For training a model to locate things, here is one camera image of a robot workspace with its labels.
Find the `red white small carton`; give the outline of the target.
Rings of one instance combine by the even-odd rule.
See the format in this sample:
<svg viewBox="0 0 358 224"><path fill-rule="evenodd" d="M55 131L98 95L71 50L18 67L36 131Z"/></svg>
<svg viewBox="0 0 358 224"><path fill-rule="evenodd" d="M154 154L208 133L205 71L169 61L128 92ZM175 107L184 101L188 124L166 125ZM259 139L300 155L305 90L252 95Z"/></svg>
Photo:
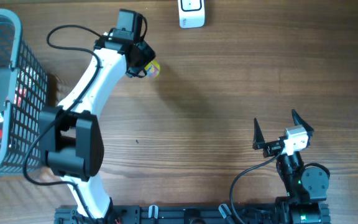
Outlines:
<svg viewBox="0 0 358 224"><path fill-rule="evenodd" d="M38 94L38 79L39 76L32 67L26 67L24 70L18 71L14 104L21 107L24 100L30 100L31 103L34 102L32 94Z"/></svg>

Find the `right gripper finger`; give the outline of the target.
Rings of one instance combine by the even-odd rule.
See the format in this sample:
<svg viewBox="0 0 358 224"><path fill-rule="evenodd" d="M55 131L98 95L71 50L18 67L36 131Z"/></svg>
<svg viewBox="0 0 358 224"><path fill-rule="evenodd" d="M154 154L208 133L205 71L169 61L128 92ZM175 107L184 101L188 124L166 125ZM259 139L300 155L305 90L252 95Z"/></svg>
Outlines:
<svg viewBox="0 0 358 224"><path fill-rule="evenodd" d="M296 112L295 109L291 110L291 115L293 118L293 122L296 126L302 125L305 128L307 135L313 135L314 129L303 118L301 118L301 116Z"/></svg>
<svg viewBox="0 0 358 224"><path fill-rule="evenodd" d="M254 118L254 138L252 148L255 150L263 149L265 144L265 139L260 129L260 125L257 121L257 118Z"/></svg>

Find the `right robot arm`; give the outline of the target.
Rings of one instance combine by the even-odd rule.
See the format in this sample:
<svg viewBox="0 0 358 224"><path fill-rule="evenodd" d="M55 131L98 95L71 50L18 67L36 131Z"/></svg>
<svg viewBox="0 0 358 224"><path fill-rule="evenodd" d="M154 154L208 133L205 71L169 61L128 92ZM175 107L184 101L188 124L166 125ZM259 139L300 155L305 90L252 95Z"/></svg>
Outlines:
<svg viewBox="0 0 358 224"><path fill-rule="evenodd" d="M287 195L274 203L251 205L244 209L248 223L331 223L327 199L330 172L318 163L305 164L300 152L310 146L314 129L295 111L294 125L275 141L264 139L258 121L254 120L253 148L263 156L274 157L276 170Z"/></svg>

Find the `yellow lidded small bottle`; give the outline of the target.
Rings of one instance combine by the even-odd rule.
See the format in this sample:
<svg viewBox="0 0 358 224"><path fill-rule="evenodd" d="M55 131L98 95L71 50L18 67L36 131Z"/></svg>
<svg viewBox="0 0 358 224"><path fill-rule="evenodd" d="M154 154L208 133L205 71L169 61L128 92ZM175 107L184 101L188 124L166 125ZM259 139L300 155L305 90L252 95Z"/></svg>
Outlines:
<svg viewBox="0 0 358 224"><path fill-rule="evenodd" d="M150 78L155 78L160 73L160 64L156 59L152 60L149 64L145 66L145 75Z"/></svg>

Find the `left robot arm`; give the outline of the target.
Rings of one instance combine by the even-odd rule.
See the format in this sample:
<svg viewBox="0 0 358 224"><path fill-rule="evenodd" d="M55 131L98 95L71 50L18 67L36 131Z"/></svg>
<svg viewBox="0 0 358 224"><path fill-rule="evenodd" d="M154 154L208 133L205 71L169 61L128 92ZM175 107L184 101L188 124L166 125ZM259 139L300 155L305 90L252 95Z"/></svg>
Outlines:
<svg viewBox="0 0 358 224"><path fill-rule="evenodd" d="M104 158L99 117L122 77L158 75L146 33L142 14L121 9L117 26L94 43L93 58L74 89L57 106L46 106L40 113L41 162L61 178L59 184L69 186L76 200L75 206L56 209L55 223L121 222L99 174Z"/></svg>

